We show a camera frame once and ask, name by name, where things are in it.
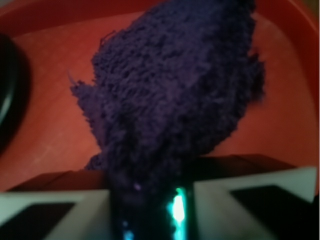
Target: purple fleece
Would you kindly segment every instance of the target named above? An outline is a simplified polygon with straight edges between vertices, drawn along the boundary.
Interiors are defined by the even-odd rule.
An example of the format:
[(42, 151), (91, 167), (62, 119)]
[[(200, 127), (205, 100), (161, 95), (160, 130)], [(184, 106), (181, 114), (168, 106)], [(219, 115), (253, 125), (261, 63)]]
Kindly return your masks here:
[(262, 95), (263, 64), (248, 56), (254, 8), (253, 0), (169, 0), (101, 41), (93, 85), (71, 90), (101, 148), (86, 169), (106, 170), (125, 203), (165, 189)]

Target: purple fuzzy fabric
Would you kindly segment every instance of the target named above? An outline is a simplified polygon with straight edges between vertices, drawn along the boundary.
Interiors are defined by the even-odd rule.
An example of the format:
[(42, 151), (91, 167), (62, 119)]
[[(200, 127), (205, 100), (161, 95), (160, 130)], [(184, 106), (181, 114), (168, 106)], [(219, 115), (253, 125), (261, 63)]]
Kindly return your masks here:
[(170, 0), (102, 40), (93, 85), (71, 90), (125, 203), (140, 206), (181, 173), (184, 161), (227, 138), (263, 93), (264, 68), (249, 57), (253, 0)]

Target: orange bowl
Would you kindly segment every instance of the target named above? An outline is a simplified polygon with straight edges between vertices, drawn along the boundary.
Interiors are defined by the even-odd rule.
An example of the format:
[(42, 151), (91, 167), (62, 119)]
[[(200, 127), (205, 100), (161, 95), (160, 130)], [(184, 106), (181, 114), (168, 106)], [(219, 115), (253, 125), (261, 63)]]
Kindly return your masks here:
[[(127, 27), (160, 0), (14, 0), (0, 32), (28, 57), (30, 101), (0, 155), (0, 190), (45, 172), (81, 169), (99, 152), (69, 90), (91, 81), (100, 38)], [(256, 0), (252, 47), (265, 62), (265, 99), (209, 155), (263, 154), (319, 167), (319, 24), (298, 0)]]

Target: red container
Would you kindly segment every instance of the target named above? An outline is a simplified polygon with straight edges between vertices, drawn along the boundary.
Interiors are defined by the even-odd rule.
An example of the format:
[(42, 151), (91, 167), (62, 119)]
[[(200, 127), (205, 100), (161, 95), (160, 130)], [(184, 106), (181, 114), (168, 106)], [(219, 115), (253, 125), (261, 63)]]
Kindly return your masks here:
[[(45, 172), (81, 169), (99, 152), (76, 99), (93, 78), (100, 38), (127, 27), (160, 0), (14, 0), (0, 32), (26, 53), (31, 95), (23, 122), (0, 156), (0, 190)], [(210, 155), (263, 154), (319, 167), (319, 24), (298, 0), (257, 0), (253, 46), (266, 67), (266, 96)]]

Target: white plastic part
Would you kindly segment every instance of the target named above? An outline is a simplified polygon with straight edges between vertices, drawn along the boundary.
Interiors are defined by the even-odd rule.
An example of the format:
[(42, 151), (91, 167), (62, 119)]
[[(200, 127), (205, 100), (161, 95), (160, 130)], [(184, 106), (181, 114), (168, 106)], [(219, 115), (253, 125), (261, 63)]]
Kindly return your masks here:
[(233, 190), (275, 185), (311, 203), (317, 169), (301, 167), (194, 183), (195, 209), (200, 240), (277, 239), (229, 193)]
[(0, 225), (32, 204), (73, 202), (44, 240), (112, 239), (108, 190), (0, 193)]

